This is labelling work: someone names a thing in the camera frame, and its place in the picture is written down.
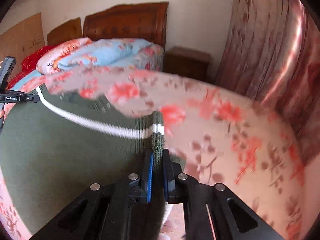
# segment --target nightstand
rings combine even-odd
[[[164,72],[205,81],[210,61],[208,53],[173,47],[165,54]]]

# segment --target floral curtain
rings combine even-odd
[[[320,32],[299,0],[233,0],[216,83],[275,108],[320,153]]]

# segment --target pink curtain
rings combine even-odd
[[[216,83],[275,108],[320,153],[320,32],[299,0],[233,0]]]

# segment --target floral bedsheet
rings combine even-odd
[[[298,239],[304,169],[291,127],[259,103],[204,82],[147,70],[79,66],[35,77],[29,92],[46,83],[52,94],[77,90],[105,94],[128,116],[161,111],[165,147],[187,160],[184,172],[200,182],[225,183],[285,239]],[[7,115],[14,104],[5,106]],[[0,173],[0,220],[13,239],[31,237]],[[159,239],[181,239],[182,207],[174,205]]]

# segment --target green garment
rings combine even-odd
[[[50,95],[45,85],[40,90],[51,106],[103,124],[133,130],[163,125],[161,113],[129,118],[105,96],[92,101],[77,93]],[[144,150],[151,148],[153,194],[148,205],[150,219],[144,227],[156,239],[164,204],[163,145],[159,132],[144,139],[103,133],[62,117],[41,100],[16,104],[8,114],[0,136],[0,163],[12,201],[34,234],[92,183],[108,185],[130,173],[139,173]]]

